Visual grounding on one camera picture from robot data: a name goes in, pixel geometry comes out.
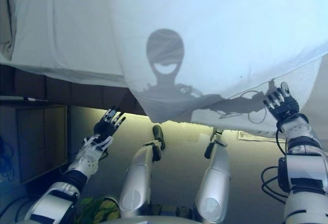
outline wooden cabinet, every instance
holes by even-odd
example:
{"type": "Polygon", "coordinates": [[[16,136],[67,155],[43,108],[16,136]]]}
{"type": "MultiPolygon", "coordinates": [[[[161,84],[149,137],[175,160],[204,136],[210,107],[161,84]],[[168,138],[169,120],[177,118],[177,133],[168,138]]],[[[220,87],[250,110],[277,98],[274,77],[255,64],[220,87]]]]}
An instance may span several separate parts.
{"type": "Polygon", "coordinates": [[[46,102],[0,102],[0,134],[14,155],[16,184],[67,162],[67,107],[46,102]]]}

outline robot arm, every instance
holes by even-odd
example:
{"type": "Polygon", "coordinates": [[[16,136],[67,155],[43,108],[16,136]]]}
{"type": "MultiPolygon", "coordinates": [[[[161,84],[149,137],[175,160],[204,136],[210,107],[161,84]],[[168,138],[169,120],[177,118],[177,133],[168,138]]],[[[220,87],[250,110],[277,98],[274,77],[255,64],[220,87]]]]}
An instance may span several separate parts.
{"type": "Polygon", "coordinates": [[[328,223],[328,157],[286,83],[268,99],[264,104],[286,138],[278,166],[279,186],[289,193],[284,223],[328,223]]]}
{"type": "Polygon", "coordinates": [[[98,169],[98,162],[125,117],[123,113],[109,109],[94,127],[94,135],[84,139],[75,161],[69,165],[62,179],[54,183],[46,193],[30,208],[25,220],[36,223],[71,223],[75,204],[91,175],[98,169]]]}

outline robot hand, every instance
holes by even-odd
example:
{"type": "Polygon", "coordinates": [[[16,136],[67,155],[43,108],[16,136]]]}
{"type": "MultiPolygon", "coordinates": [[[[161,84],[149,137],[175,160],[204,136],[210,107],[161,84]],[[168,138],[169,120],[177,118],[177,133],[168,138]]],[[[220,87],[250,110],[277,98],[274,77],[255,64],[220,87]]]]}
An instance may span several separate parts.
{"type": "Polygon", "coordinates": [[[110,108],[100,119],[100,121],[94,126],[93,132],[94,134],[99,134],[101,138],[107,138],[108,136],[112,136],[118,127],[122,124],[122,122],[126,119],[126,117],[122,117],[124,112],[119,113],[115,118],[115,114],[118,112],[119,108],[115,110],[115,107],[110,108]]]}
{"type": "Polygon", "coordinates": [[[270,103],[266,100],[264,100],[263,103],[268,108],[270,113],[276,118],[278,123],[283,122],[291,115],[299,112],[298,103],[291,96],[286,82],[282,82],[281,88],[277,88],[276,92],[268,95],[268,99],[270,103]]]}
{"type": "Polygon", "coordinates": [[[125,117],[121,118],[124,112],[116,115],[117,113],[118,111],[115,110],[115,107],[112,107],[103,115],[93,128],[94,135],[84,139],[84,145],[79,150],[75,161],[68,167],[68,171],[81,171],[87,178],[97,172],[98,161],[108,155],[107,148],[113,141],[112,135],[126,119],[125,117]]]}

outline floor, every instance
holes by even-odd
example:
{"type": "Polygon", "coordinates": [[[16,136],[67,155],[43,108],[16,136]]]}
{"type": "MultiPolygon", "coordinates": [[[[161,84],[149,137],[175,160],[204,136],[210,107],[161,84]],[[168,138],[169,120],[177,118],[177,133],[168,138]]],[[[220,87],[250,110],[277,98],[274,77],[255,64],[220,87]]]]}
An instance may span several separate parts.
{"type": "MultiPolygon", "coordinates": [[[[77,151],[82,139],[92,133],[94,124],[104,110],[72,107],[71,153],[77,151]]],[[[147,117],[126,114],[126,121],[114,134],[109,157],[99,163],[98,172],[91,177],[82,198],[105,195],[119,198],[125,171],[134,153],[153,139],[147,117]]],[[[167,143],[162,159],[155,162],[152,173],[152,203],[192,207],[203,174],[209,164],[203,154],[212,128],[168,121],[161,124],[167,143]]],[[[229,210],[226,224],[281,223],[283,205],[261,191],[260,173],[276,165],[281,156],[275,143],[238,140],[237,131],[225,131],[222,139],[228,143],[231,166],[229,210]]],[[[276,172],[269,173],[268,178],[276,172]]]]}

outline robotic finger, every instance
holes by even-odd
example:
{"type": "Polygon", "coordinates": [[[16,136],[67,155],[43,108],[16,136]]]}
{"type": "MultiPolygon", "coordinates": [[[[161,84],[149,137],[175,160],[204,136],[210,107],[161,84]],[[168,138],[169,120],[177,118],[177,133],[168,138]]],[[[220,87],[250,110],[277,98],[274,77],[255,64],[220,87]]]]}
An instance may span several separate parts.
{"type": "Polygon", "coordinates": [[[112,136],[118,127],[125,121],[122,117],[124,112],[120,112],[119,108],[112,107],[103,115],[101,120],[94,126],[93,132],[99,141],[104,141],[108,136],[112,136]]]}

